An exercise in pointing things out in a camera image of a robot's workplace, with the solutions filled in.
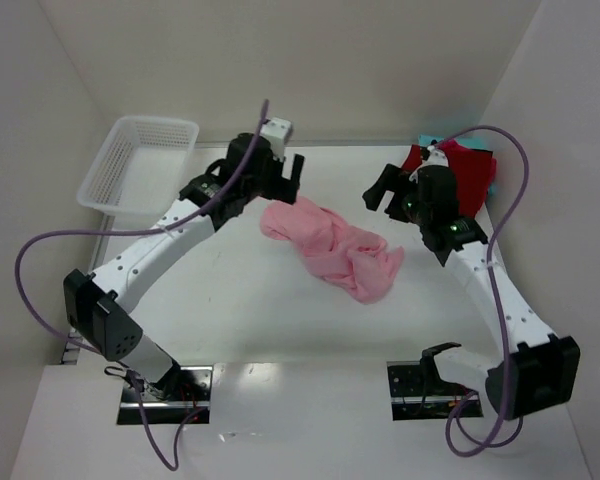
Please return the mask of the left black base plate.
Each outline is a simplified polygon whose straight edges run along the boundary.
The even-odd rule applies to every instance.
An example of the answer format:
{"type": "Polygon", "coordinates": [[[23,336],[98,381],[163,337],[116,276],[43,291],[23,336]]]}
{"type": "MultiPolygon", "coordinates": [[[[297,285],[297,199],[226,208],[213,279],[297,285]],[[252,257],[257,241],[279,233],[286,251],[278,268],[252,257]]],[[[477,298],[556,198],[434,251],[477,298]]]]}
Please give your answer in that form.
{"type": "Polygon", "coordinates": [[[189,420],[192,424],[208,424],[213,380],[212,366],[184,366],[184,383],[175,387],[166,396],[138,379],[140,391],[136,392],[126,374],[118,367],[106,367],[107,375],[123,380],[119,402],[117,425],[141,425],[140,405],[142,399],[145,416],[149,425],[177,425],[186,416],[194,414],[189,420]]]}

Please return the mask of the pink t shirt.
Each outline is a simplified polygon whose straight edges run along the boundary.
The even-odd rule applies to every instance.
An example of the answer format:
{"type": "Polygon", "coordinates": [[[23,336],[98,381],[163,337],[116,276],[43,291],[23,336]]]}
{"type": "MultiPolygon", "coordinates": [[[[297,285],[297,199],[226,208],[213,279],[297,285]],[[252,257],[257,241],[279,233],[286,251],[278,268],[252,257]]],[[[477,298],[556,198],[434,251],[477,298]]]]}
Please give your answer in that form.
{"type": "Polygon", "coordinates": [[[362,304],[391,290],[405,252],[379,234],[348,223],[335,211],[299,196],[293,204],[274,201],[260,218],[268,238],[290,242],[314,277],[346,291],[362,304]]]}

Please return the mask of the white plastic basket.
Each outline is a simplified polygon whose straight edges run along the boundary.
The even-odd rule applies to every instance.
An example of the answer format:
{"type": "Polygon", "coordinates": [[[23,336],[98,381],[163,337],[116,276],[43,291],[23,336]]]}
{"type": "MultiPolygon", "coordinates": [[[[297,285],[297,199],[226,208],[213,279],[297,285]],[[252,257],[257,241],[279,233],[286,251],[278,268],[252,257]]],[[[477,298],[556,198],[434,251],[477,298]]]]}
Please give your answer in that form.
{"type": "Polygon", "coordinates": [[[142,221],[165,212],[193,156],[199,126],[155,117],[119,118],[101,145],[76,200],[105,215],[142,221]]]}

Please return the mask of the teal t shirt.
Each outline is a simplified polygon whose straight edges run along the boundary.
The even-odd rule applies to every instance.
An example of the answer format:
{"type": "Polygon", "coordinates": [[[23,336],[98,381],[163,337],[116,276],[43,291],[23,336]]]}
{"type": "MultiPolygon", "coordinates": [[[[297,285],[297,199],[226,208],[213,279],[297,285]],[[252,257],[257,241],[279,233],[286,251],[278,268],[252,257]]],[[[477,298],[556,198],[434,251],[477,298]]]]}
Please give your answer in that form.
{"type": "MultiPolygon", "coordinates": [[[[431,143],[437,143],[442,140],[442,137],[419,134],[417,143],[420,147],[427,147],[431,143]]],[[[481,138],[472,138],[468,136],[462,136],[455,139],[455,141],[465,147],[472,150],[485,150],[489,151],[489,147],[486,141],[481,138]]],[[[490,197],[496,193],[496,185],[494,184],[494,180],[491,180],[487,189],[487,196],[490,197]]]]}

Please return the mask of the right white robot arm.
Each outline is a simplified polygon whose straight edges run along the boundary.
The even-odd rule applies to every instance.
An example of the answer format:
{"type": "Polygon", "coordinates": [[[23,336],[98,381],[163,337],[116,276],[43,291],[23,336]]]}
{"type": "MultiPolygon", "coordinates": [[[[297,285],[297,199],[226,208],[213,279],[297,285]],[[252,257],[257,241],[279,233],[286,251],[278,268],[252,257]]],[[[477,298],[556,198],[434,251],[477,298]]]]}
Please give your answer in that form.
{"type": "Polygon", "coordinates": [[[393,197],[386,214],[418,226],[425,247],[464,288],[499,350],[489,359],[454,342],[431,347],[422,353],[427,382],[476,390],[507,421],[568,402],[580,348],[532,311],[495,261],[490,236],[461,214],[454,172],[442,165],[407,172],[388,164],[363,193],[366,208],[377,210],[387,192],[393,197]]]}

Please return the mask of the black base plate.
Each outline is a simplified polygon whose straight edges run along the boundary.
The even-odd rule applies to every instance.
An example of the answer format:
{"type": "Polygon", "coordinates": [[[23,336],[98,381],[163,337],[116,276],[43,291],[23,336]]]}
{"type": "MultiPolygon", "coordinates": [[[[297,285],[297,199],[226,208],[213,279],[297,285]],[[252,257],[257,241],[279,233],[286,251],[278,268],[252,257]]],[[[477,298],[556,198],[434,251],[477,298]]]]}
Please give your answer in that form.
{"type": "Polygon", "coordinates": [[[149,425],[177,425],[186,416],[194,414],[189,420],[192,424],[208,424],[213,380],[212,366],[184,366],[184,383],[175,387],[166,396],[138,379],[140,391],[136,392],[126,374],[118,367],[106,367],[107,375],[123,380],[119,402],[117,425],[141,425],[140,405],[142,399],[145,416],[149,425]]]}
{"type": "Polygon", "coordinates": [[[418,362],[390,362],[387,376],[394,421],[447,419],[470,392],[465,386],[448,382],[426,387],[418,362]]]}

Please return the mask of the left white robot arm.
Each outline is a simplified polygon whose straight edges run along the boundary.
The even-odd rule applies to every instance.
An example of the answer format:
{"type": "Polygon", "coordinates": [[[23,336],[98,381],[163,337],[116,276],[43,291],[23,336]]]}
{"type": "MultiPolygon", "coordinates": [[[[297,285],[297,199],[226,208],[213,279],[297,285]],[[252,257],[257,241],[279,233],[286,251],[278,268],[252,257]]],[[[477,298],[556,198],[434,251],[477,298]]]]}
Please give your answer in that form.
{"type": "Polygon", "coordinates": [[[65,277],[69,324],[106,360],[132,370],[154,396],[172,399],[193,379],[132,319],[132,311],[163,274],[253,199],[294,203],[304,160],[295,155],[291,175],[284,177],[284,154],[271,139],[239,134],[225,157],[180,191],[155,234],[140,237],[89,274],[75,269],[65,277]]]}

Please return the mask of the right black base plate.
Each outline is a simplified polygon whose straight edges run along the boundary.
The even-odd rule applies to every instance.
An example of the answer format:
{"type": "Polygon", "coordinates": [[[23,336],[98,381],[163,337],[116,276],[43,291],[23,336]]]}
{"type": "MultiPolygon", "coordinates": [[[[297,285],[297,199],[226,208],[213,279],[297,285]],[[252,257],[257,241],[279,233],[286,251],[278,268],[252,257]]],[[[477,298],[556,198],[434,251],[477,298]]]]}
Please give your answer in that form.
{"type": "Polygon", "coordinates": [[[447,419],[470,392],[465,386],[448,382],[426,387],[418,362],[390,362],[387,376],[394,421],[447,419]]]}

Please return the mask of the red t shirt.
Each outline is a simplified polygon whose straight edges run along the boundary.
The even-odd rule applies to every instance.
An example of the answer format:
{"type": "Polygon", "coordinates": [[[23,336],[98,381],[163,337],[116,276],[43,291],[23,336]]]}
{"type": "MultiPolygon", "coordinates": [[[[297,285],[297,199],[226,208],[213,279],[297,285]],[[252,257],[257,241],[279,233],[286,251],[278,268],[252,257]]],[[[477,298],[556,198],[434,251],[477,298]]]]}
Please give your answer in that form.
{"type": "Polygon", "coordinates": [[[421,168],[421,148],[410,147],[401,166],[405,171],[419,173],[419,194],[430,212],[431,224],[442,224],[457,218],[476,216],[486,201],[487,189],[494,180],[497,162],[490,151],[472,150],[455,141],[441,146],[449,167],[421,168]]]}

